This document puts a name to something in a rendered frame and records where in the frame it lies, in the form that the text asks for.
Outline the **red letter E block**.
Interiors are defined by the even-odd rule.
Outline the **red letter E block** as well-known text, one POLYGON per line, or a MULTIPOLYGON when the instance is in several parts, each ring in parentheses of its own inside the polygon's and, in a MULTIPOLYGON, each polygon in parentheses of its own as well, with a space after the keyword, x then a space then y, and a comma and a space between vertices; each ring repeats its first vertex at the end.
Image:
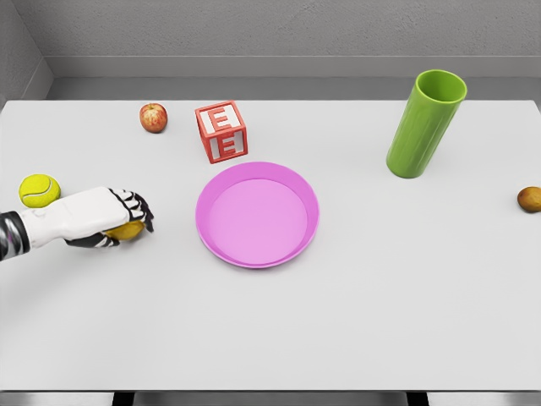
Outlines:
POLYGON ((200 107, 194 112, 210 164, 249 153, 246 124, 235 101, 200 107))

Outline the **yellow-green tennis ball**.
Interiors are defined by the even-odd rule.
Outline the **yellow-green tennis ball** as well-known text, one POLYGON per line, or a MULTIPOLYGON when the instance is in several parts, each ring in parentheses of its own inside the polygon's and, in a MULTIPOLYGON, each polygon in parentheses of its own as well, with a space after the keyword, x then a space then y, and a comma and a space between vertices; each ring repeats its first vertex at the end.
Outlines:
POLYGON ((29 208, 48 206, 61 196, 57 180, 46 174, 31 174, 19 185, 19 199, 29 208))

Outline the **red apple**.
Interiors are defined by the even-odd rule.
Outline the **red apple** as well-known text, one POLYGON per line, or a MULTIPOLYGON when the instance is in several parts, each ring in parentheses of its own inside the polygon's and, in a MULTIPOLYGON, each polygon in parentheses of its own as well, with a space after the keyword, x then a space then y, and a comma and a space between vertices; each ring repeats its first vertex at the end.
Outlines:
POLYGON ((159 134, 167 126, 167 110, 159 103, 147 103, 139 110, 139 121, 143 129, 159 134))

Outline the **tall green cup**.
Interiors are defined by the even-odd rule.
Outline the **tall green cup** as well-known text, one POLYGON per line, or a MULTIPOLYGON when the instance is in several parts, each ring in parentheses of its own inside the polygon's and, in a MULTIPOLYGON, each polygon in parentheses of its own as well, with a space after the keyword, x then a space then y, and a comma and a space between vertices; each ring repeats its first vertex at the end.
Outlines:
POLYGON ((417 76, 386 156, 392 173, 424 173, 466 95, 466 83, 452 72, 431 69, 417 76))

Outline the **yellow lemon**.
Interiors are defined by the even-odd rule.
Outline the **yellow lemon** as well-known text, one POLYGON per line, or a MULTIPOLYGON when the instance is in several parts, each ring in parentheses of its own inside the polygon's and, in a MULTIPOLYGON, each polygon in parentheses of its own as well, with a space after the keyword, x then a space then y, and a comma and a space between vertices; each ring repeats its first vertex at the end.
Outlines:
POLYGON ((119 227, 106 230, 104 234, 110 239, 117 241, 126 241, 134 239, 145 229, 145 224, 141 221, 127 222, 119 227))

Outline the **pink round plate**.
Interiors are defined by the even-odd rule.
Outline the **pink round plate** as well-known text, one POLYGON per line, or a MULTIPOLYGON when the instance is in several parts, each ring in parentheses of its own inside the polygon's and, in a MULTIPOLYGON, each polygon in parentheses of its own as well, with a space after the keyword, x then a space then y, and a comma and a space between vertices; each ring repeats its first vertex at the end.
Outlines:
POLYGON ((320 205, 292 169, 245 162, 218 173, 201 191, 195 224, 207 249, 234 266, 264 269, 300 255, 313 240, 320 205))

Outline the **brown kiwi fruit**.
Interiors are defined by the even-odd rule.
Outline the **brown kiwi fruit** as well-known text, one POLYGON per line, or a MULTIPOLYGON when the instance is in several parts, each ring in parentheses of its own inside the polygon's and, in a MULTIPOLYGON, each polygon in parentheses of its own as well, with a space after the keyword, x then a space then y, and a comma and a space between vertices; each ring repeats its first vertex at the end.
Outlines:
POLYGON ((526 212, 541 212, 541 187, 528 186, 517 194, 518 205, 526 212))

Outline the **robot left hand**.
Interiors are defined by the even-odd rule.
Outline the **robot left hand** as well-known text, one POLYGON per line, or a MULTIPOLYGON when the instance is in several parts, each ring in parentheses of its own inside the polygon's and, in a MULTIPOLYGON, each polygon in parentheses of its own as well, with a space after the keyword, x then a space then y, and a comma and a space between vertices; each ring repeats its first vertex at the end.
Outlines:
POLYGON ((62 239, 77 248, 109 248, 120 245, 110 235, 114 228, 138 222, 154 231, 154 215, 146 200, 126 189, 97 187, 62 198, 66 211, 62 239))

